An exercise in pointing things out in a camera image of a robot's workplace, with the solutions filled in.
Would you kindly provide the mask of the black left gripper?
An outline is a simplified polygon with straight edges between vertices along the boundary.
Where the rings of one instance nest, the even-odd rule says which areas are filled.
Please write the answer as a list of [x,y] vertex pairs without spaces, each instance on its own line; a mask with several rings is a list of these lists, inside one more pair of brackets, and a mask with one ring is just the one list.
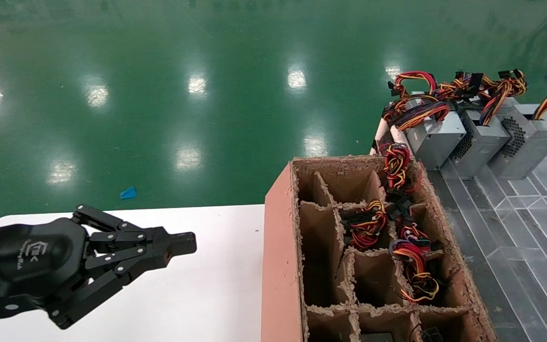
[[197,249],[138,246],[82,260],[87,238],[68,218],[0,227],[0,319],[46,307],[52,322],[68,329],[143,273]]

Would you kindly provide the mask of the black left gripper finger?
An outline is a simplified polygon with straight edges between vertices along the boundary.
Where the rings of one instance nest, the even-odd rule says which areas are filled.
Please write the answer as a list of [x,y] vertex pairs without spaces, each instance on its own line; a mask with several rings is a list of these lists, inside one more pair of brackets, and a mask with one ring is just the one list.
[[72,221],[94,228],[89,244],[99,253],[115,253],[132,247],[153,246],[163,255],[190,255],[196,252],[193,232],[171,234],[165,227],[141,228],[94,207],[81,204]]

